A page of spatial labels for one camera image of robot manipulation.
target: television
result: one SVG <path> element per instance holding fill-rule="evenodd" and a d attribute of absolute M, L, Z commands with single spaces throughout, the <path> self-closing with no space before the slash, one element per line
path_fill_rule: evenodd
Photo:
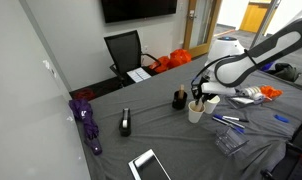
<path fill-rule="evenodd" d="M 177 0 L 101 0 L 106 23 L 175 14 Z"/>

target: paper cup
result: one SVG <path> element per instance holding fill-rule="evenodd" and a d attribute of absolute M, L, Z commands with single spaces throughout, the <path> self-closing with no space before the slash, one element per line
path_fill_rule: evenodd
<path fill-rule="evenodd" d="M 219 102 L 220 102 L 220 98 L 218 95 L 212 98 L 211 100 L 206 101 L 204 103 L 205 106 L 204 112 L 206 114 L 211 114 Z"/>
<path fill-rule="evenodd" d="M 197 123 L 200 120 L 200 118 L 205 110 L 205 106 L 202 106 L 201 111 L 197 112 L 197 111 L 194 111 L 195 107 L 196 107 L 195 101 L 191 101 L 189 103 L 189 121 L 191 123 Z"/>

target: purple object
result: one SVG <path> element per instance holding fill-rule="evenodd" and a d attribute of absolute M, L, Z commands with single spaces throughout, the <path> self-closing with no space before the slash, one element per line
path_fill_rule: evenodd
<path fill-rule="evenodd" d="M 92 118 L 93 111 L 91 105 L 86 99 L 75 99 L 69 101 L 69 106 L 74 117 L 83 122 L 84 135 L 86 137 L 84 142 L 92 149 L 95 155 L 101 154 L 101 145 L 97 139 L 99 128 Z"/>

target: paper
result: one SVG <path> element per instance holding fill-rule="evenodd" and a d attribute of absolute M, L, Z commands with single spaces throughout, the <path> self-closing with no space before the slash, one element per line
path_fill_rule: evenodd
<path fill-rule="evenodd" d="M 145 72 L 142 68 L 138 68 L 132 71 L 127 72 L 127 74 L 133 79 L 134 82 L 140 82 L 150 78 L 151 76 Z"/>

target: pen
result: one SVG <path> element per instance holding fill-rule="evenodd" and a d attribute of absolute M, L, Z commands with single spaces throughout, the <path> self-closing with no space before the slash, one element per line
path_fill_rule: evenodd
<path fill-rule="evenodd" d="M 215 118 L 215 117 L 212 117 L 212 119 L 215 120 L 215 121 L 218 121 L 218 122 L 221 123 L 221 124 L 224 124 L 224 125 L 226 125 L 226 126 L 229 126 L 229 127 L 231 127 L 232 129 L 234 129 L 234 130 L 236 130 L 236 131 L 238 131 L 238 132 L 240 132 L 240 133 L 244 133 L 244 129 L 242 129 L 242 128 L 235 127 L 235 126 L 233 126 L 232 124 L 229 124 L 229 123 L 227 123 L 227 122 L 225 122 L 225 121 L 222 121 L 222 120 L 220 120 L 220 119 L 218 119 L 218 118 Z"/>
<path fill-rule="evenodd" d="M 242 126 L 241 124 L 235 123 L 235 122 L 230 121 L 230 120 L 227 120 L 227 119 L 223 119 L 223 116 L 213 115 L 213 117 L 215 117 L 215 118 L 217 118 L 217 119 L 220 119 L 220 120 L 223 120 L 223 121 L 226 121 L 226 122 L 228 122 L 228 123 L 230 123 L 230 124 L 232 124 L 232 125 L 235 125 L 235 126 L 238 126 L 238 127 L 242 128 L 242 129 L 245 128 L 245 127 Z"/>
<path fill-rule="evenodd" d="M 230 116 L 221 116 L 221 115 L 214 115 L 216 118 L 219 119 L 224 119 L 224 120 L 235 120 L 235 121 L 240 121 L 240 122 L 249 122 L 247 119 L 240 119 L 240 118 L 235 118 L 235 117 L 230 117 Z"/>

